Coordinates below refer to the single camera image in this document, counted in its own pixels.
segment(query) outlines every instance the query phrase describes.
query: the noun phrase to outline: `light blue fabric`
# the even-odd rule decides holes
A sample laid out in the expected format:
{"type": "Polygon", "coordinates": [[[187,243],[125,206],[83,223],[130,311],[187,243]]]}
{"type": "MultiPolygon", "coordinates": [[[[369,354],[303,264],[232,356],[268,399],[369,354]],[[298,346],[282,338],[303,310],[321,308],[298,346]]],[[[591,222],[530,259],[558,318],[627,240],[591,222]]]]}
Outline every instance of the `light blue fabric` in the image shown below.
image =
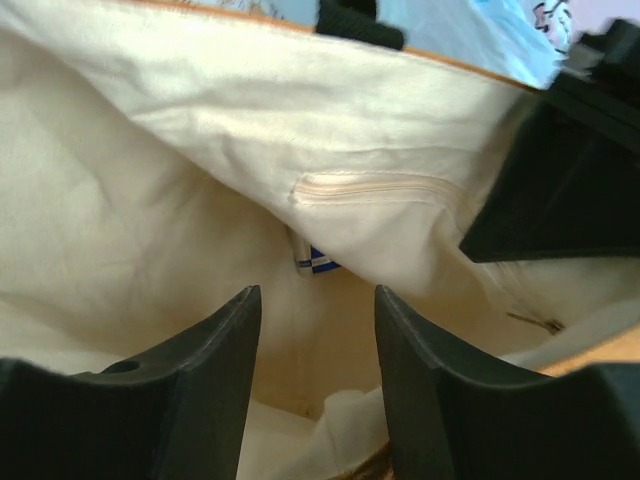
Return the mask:
{"type": "Polygon", "coordinates": [[[378,10],[380,21],[402,28],[422,50],[534,87],[557,72],[559,54],[517,0],[379,0],[378,10]]]}

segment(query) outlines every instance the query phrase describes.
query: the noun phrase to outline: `cream fabric lining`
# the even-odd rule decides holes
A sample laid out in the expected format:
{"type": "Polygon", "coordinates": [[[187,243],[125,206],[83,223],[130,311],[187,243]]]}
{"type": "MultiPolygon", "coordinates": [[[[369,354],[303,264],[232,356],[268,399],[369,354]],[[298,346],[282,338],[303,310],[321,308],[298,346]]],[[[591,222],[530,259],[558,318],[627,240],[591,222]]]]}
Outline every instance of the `cream fabric lining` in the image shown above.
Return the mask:
{"type": "Polygon", "coordinates": [[[239,478],[351,470],[386,442],[374,284],[531,367],[638,320],[636,260],[457,250],[530,102],[236,17],[0,0],[0,354],[97,371],[260,284],[239,478]],[[299,277],[284,224],[345,269],[299,277]],[[549,339],[508,312],[569,328],[549,339]]]}

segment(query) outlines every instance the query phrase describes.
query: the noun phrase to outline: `black strap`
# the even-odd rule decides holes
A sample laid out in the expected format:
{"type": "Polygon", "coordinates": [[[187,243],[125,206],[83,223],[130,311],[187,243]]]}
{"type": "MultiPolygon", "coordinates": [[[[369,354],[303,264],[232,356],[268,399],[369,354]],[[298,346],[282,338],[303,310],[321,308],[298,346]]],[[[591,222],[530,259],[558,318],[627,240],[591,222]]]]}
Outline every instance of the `black strap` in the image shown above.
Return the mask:
{"type": "Polygon", "coordinates": [[[320,0],[316,33],[402,50],[402,31],[376,22],[376,16],[376,0],[320,0]]]}

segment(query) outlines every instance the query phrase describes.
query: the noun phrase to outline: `orange trim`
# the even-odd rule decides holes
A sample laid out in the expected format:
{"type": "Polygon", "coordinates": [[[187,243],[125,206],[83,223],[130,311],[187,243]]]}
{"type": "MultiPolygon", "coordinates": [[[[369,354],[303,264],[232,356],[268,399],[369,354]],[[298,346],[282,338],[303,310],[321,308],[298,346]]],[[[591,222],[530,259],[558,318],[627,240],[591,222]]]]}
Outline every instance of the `orange trim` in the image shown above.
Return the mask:
{"type": "MultiPolygon", "coordinates": [[[[218,7],[209,7],[205,5],[192,5],[188,3],[177,3],[171,2],[169,0],[119,0],[119,1],[127,1],[127,2],[138,2],[145,3],[149,6],[156,8],[164,8],[164,9],[175,9],[181,11],[192,11],[199,12],[204,15],[217,15],[222,17],[235,18],[239,20],[248,20],[251,22],[257,22],[262,24],[273,25],[279,28],[285,28],[287,30],[293,30],[297,32],[303,33],[314,33],[314,29],[312,27],[304,27],[301,25],[297,25],[295,23],[287,22],[285,20],[276,20],[275,18],[271,18],[268,16],[257,16],[257,15],[249,15],[248,13],[243,12],[234,12],[232,10],[224,10],[218,7]]],[[[462,68],[469,72],[478,73],[485,77],[491,78],[493,80],[498,80],[503,83],[508,83],[515,87],[522,88],[524,90],[528,90],[530,92],[538,92],[539,90],[530,87],[528,85],[524,85],[523,83],[518,82],[512,78],[508,78],[497,73],[490,72],[488,70],[484,70],[482,68],[474,67],[473,65],[469,65],[467,63],[459,62],[449,57],[445,57],[443,55],[438,55],[437,53],[426,52],[424,50],[420,50],[414,47],[405,47],[405,53],[409,53],[411,55],[416,55],[418,57],[427,58],[429,60],[434,60],[436,62],[444,63],[447,65],[451,65],[453,67],[462,68]]]]}
{"type": "Polygon", "coordinates": [[[162,9],[173,9],[181,11],[192,11],[202,13],[204,15],[214,15],[219,17],[235,18],[237,20],[248,20],[250,22],[263,23],[273,25],[275,27],[286,28],[287,30],[295,30],[303,33],[313,33],[313,28],[304,27],[296,23],[278,20],[269,16],[249,15],[248,13],[235,12],[233,10],[225,10],[219,7],[209,7],[206,5],[194,5],[189,3],[171,2],[169,0],[119,0],[124,2],[146,3],[151,7],[162,9]]]}

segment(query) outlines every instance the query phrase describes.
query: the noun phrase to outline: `zipper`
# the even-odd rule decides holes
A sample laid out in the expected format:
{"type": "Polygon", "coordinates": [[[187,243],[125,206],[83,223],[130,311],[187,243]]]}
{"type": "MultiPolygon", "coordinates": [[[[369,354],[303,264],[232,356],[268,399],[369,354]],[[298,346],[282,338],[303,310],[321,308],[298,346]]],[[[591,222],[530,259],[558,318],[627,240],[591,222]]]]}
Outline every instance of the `zipper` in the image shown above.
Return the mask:
{"type": "MultiPolygon", "coordinates": [[[[402,193],[410,191],[423,191],[443,198],[446,203],[454,209],[461,211],[465,218],[465,223],[471,224],[474,217],[474,209],[469,198],[460,187],[444,180],[424,175],[415,174],[388,174],[388,173],[367,173],[365,177],[371,180],[363,180],[362,174],[311,174],[301,178],[294,188],[294,195],[301,200],[301,203],[317,203],[318,200],[325,203],[353,203],[354,198],[360,195],[378,195],[385,193],[402,193]]],[[[462,233],[467,225],[456,227],[462,233]]],[[[517,267],[512,263],[495,262],[495,269],[487,265],[480,265],[487,275],[503,290],[507,295],[516,301],[528,317],[527,323],[535,325],[551,333],[550,321],[542,315],[542,309],[534,305],[541,303],[541,299],[529,292],[523,285],[517,267]]],[[[506,313],[508,318],[521,320],[526,318],[522,315],[506,313]]],[[[558,325],[562,325],[557,320],[553,320],[558,325]]]]}

